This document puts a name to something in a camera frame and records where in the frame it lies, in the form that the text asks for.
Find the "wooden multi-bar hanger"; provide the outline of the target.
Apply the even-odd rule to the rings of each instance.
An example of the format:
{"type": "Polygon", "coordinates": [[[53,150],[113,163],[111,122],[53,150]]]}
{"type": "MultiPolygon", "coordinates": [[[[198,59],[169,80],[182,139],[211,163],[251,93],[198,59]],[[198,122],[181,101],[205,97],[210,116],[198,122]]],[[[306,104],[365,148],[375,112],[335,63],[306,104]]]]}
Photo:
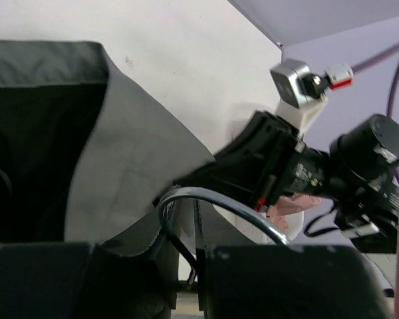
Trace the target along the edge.
{"type": "Polygon", "coordinates": [[[219,207],[222,207],[234,215],[241,217],[245,221],[261,230],[265,235],[278,245],[289,245],[290,240],[278,228],[268,224],[264,217],[260,216],[252,208],[237,202],[236,200],[217,193],[215,191],[204,189],[201,187],[179,187],[173,188],[165,193],[158,204],[158,217],[160,226],[166,234],[167,239],[173,244],[176,250],[186,259],[191,267],[190,275],[187,279],[187,285],[191,286],[198,273],[198,262],[190,253],[188,248],[180,241],[179,237],[173,232],[172,226],[168,219],[168,206],[179,199],[195,199],[203,200],[219,207]]]}

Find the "pink pleated skirt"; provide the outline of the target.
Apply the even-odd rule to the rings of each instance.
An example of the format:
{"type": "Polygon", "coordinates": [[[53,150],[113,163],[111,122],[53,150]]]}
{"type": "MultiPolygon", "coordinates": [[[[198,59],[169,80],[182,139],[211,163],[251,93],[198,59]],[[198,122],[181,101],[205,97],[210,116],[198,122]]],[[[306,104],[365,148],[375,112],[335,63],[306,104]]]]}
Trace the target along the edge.
{"type": "Polygon", "coordinates": [[[321,198],[311,195],[294,194],[291,197],[281,196],[276,204],[271,205],[266,212],[266,219],[282,231],[289,229],[285,217],[316,207],[321,198]]]}

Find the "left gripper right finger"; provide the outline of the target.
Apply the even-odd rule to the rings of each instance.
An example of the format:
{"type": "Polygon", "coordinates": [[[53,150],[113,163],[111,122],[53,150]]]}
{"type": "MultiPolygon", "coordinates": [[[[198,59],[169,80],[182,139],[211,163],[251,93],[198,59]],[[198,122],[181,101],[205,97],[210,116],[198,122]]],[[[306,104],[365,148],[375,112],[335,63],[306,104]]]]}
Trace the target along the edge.
{"type": "Polygon", "coordinates": [[[206,318],[391,318],[370,265],[347,246],[222,246],[205,260],[206,318]]]}

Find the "grey pleated skirt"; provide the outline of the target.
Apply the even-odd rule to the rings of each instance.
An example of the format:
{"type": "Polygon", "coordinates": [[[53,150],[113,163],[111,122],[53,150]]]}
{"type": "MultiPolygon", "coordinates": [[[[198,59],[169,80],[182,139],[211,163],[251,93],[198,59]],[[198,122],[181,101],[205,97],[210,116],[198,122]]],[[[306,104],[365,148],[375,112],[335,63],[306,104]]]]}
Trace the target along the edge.
{"type": "Polygon", "coordinates": [[[211,152],[95,42],[0,40],[0,243],[161,245],[153,201],[211,152]]]}

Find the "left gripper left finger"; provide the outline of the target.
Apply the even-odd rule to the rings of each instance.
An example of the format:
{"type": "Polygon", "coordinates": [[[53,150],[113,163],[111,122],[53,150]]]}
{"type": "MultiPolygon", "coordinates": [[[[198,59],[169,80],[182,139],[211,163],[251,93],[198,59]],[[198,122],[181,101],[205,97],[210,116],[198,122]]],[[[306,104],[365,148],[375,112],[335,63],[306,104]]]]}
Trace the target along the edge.
{"type": "Polygon", "coordinates": [[[157,266],[123,244],[0,243],[0,318],[169,318],[157,266]]]}

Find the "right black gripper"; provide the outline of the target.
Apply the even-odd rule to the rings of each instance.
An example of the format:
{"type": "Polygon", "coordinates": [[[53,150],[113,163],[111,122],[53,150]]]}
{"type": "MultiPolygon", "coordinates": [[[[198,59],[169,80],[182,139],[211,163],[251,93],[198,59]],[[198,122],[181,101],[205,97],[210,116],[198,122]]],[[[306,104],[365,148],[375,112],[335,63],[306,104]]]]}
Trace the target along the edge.
{"type": "Polygon", "coordinates": [[[294,193],[330,197],[328,157],[308,148],[281,118],[256,111],[242,132],[209,161],[178,177],[181,187],[202,187],[251,208],[294,193]]]}

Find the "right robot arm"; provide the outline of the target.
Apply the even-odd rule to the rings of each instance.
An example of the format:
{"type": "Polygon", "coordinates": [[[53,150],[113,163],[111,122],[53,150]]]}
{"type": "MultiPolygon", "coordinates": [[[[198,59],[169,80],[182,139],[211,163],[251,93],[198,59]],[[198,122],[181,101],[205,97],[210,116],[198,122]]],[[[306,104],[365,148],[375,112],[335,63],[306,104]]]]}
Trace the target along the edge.
{"type": "Polygon", "coordinates": [[[393,254],[398,166],[399,125],[384,115],[372,115],[324,152],[306,146],[282,118],[257,111],[213,161],[175,183],[210,189],[256,210],[294,194],[330,199],[335,229],[360,252],[393,254]]]}

